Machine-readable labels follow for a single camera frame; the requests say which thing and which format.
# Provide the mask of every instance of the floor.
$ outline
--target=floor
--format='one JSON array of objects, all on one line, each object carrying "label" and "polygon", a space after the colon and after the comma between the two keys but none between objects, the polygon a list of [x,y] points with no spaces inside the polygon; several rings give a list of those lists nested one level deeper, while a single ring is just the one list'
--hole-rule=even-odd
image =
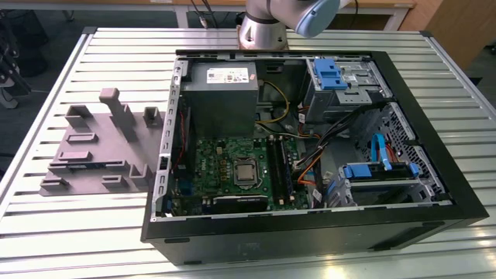
[{"label": "floor", "polygon": [[[47,70],[37,77],[27,78],[33,92],[26,97],[18,97],[18,107],[11,110],[0,108],[0,153],[14,154],[21,144],[30,124],[42,106],[50,87],[58,77],[65,60],[85,26],[98,27],[177,27],[173,12],[98,12],[77,11],[74,21],[66,22],[59,11],[37,11],[37,17],[49,37],[41,52],[49,62]],[[214,13],[219,28],[234,28],[235,13]],[[194,13],[187,13],[190,28],[201,28]],[[483,49],[470,65],[469,77],[481,77],[478,90],[496,106],[496,55]],[[0,157],[0,170],[6,170],[10,158]]]}]

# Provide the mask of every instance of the blue plastic clip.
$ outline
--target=blue plastic clip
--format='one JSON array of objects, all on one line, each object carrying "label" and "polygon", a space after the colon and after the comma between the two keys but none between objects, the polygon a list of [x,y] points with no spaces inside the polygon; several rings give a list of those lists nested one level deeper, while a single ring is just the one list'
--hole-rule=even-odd
[{"label": "blue plastic clip", "polygon": [[343,90],[347,84],[341,79],[341,70],[331,59],[314,59],[313,70],[319,79],[322,90]]},{"label": "blue plastic clip", "polygon": [[375,145],[378,143],[378,155],[379,155],[379,161],[383,164],[383,169],[390,170],[390,164],[387,159],[387,153],[385,152],[385,139],[381,134],[373,134],[371,136],[371,143],[370,143],[370,160],[371,162],[378,161],[377,154],[375,154]]},{"label": "blue plastic clip", "polygon": [[353,172],[350,171],[349,167],[342,167],[342,172],[345,178],[353,177]]},{"label": "blue plastic clip", "polygon": [[413,177],[417,177],[418,176],[418,166],[417,164],[414,163],[409,163],[409,170],[411,171],[411,175]]},{"label": "blue plastic clip", "polygon": [[331,192],[331,189],[335,187],[335,181],[331,180],[331,182],[329,183],[327,187],[326,187],[326,191],[325,191],[325,196],[327,196]]},{"label": "blue plastic clip", "polygon": [[349,164],[347,168],[353,172],[353,177],[371,177],[367,164]]}]

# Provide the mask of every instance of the black power cord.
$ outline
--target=black power cord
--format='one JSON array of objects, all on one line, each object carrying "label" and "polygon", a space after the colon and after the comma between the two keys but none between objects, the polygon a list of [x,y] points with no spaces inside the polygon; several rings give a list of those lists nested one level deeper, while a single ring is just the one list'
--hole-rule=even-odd
[{"label": "black power cord", "polygon": [[210,8],[210,5],[207,3],[207,0],[201,0],[201,2],[203,4],[203,6],[206,7],[207,12],[210,13],[210,17],[211,17],[211,20],[213,20],[213,27],[214,28],[218,28],[217,19],[213,16],[213,12],[211,12],[211,8]]},{"label": "black power cord", "polygon": [[355,20],[357,14],[358,14],[358,0],[354,0],[354,15],[353,15],[353,19],[350,21],[347,29],[350,29],[354,25],[354,20]]}]

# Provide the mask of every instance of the slotted metal table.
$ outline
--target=slotted metal table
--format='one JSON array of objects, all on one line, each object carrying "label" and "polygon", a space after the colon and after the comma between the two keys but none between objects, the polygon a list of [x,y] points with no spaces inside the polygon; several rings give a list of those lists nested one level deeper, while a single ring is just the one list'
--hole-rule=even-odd
[{"label": "slotted metal table", "polygon": [[70,104],[93,113],[102,87],[133,111],[165,110],[175,49],[237,48],[234,30],[98,28],[82,34],[0,184],[0,277],[153,274],[174,278],[451,278],[496,275],[496,113],[433,38],[326,31],[290,49],[386,51],[490,217],[399,251],[175,267],[139,242],[145,193],[42,197]]}]

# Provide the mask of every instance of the motherboard chip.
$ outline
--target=motherboard chip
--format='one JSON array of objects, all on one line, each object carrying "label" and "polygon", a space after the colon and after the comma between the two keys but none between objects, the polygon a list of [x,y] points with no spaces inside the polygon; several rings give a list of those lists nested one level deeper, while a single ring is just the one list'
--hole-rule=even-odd
[{"label": "motherboard chip", "polygon": [[237,180],[253,180],[254,178],[254,169],[251,164],[241,164],[237,165],[237,170],[235,170],[235,177]]},{"label": "motherboard chip", "polygon": [[241,189],[250,189],[258,184],[258,168],[253,158],[237,158],[234,160],[234,185]]}]

